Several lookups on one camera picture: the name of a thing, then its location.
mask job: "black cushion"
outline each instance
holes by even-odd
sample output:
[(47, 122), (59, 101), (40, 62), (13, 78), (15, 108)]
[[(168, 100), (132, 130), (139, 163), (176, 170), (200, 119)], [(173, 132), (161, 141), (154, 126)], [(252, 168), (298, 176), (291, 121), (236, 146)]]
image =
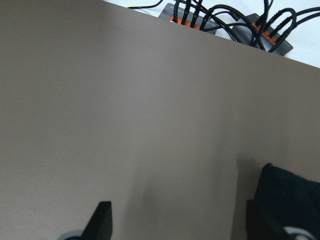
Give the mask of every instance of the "black cushion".
[(320, 239), (320, 183), (265, 165), (254, 197), (283, 226), (302, 228)]

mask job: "table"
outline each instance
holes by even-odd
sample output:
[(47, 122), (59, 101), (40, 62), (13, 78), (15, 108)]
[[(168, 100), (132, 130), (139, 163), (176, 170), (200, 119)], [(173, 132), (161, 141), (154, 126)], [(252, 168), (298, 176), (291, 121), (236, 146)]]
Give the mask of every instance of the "table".
[(97, 0), (0, 23), (1, 239), (110, 200), (113, 240), (244, 240), (264, 164), (320, 181), (316, 67)]

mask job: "white surface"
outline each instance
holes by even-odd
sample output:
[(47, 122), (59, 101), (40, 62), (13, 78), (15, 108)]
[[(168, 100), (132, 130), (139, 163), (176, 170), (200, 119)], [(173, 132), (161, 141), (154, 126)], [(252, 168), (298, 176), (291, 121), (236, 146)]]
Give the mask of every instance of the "white surface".
[[(158, 0), (107, 0), (107, 2), (117, 4), (123, 7), (130, 6), (149, 6), (158, 2)], [(140, 12), (158, 17), (167, 3), (174, 4), (173, 0), (164, 0), (158, 7), (150, 9), (142, 9)], [(225, 4), (239, 10), (245, 15), (257, 13), (261, 15), (264, 11), (263, 0), (249, 1), (249, 0), (203, 0), (202, 3), (205, 7), (212, 7), (217, 4)], [(284, 8), (293, 8), (296, 12), (308, 9), (320, 7), (320, 1), (318, 0), (305, 0), (305, 1), (292, 1), (292, 0), (275, 0), (269, 12), (269, 18), (271, 18), (277, 11)], [(279, 24), (285, 17), (277, 20), (276, 25)], [(318, 26), (320, 24), (320, 17), (309, 20), (299, 25), (286, 39), (292, 46), (291, 50), (285, 57), (293, 59), (305, 64), (309, 64), (320, 68), (320, 31)]]

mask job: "black fabric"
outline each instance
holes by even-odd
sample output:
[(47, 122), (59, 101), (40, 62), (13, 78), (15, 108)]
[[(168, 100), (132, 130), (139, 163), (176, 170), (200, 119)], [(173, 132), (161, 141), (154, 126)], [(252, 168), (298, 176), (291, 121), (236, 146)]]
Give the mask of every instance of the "black fabric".
[(258, 200), (246, 202), (247, 240), (287, 240), (289, 235)]
[(320, 240), (320, 183), (265, 165), (255, 193), (282, 226), (305, 229)]

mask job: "cable bundle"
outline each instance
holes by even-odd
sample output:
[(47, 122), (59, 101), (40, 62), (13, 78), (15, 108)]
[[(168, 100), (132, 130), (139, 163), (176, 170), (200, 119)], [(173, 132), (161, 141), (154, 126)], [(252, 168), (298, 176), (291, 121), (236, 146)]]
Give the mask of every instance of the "cable bundle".
[[(300, 24), (319, 17), (320, 16), (320, 7), (313, 7), (313, 8), (308, 8), (302, 11), (296, 12), (292, 8), (284, 8), (280, 11), (278, 11), (274, 16), (272, 16), (268, 20), (268, 14), (269, 10), (273, 4), (274, 0), (271, 0), (269, 3), (269, 0), (263, 0), (264, 2), (264, 12), (263, 14), (259, 17), (259, 19), (255, 22), (252, 23), (244, 14), (242, 14), (240, 11), (237, 9), (224, 5), (224, 4), (218, 4), (215, 5), (209, 9), (205, 8), (202, 5), (203, 0), (174, 0), (174, 9), (173, 9), (173, 22), (178, 23), (178, 8), (180, 4), (184, 4), (184, 12), (183, 12), (183, 18), (181, 21), (181, 24), (184, 25), (186, 23), (186, 19), (188, 17), (188, 14), (190, 13), (190, 9), (194, 9), (193, 13), (193, 18), (190, 24), (190, 27), (193, 28), (195, 26), (196, 20), (199, 16), (199, 13), (202, 12), (205, 14), (203, 17), (202, 23), (200, 25), (200, 30), (204, 32), (209, 32), (212, 30), (217, 30), (217, 29), (223, 29), (229, 36), (230, 38), (238, 43), (242, 43), (240, 40), (239, 36), (235, 33), (235, 31), (232, 30), (231, 27), (233, 26), (243, 26), (248, 28), (251, 31), (251, 40), (248, 43), (249, 46), (256, 47), (262, 50), (266, 50), (265, 46), (261, 40), (261, 37), (264, 35), (268, 38), (273, 38), (276, 33), (278, 33), (280, 30), (282, 30), (288, 23), (290, 25), (283, 31), (283, 33), (276, 39), (276, 41), (273, 43), (273, 46), (268, 52), (272, 53), (274, 50), (276, 50), (284, 41), (285, 39), (289, 36), (289, 34)], [(151, 5), (151, 6), (132, 6), (129, 7), (130, 9), (149, 9), (149, 8), (154, 8), (160, 5), (163, 2), (163, 0), (160, 0), (157, 4)], [(284, 13), (290, 13), (290, 16), (284, 19), (272, 32), (267, 32), (271, 24), (273, 24), (278, 18), (280, 18)], [(306, 16), (302, 18), (301, 20), (297, 21), (297, 17), (308, 14), (308, 13), (313, 13), (309, 16)], [(221, 20), (218, 15), (221, 14), (229, 14), (236, 22), (233, 23), (226, 23), (223, 20)], [(205, 28), (206, 23), (209, 20), (213, 20), (217, 26), (211, 27), (211, 28)]]

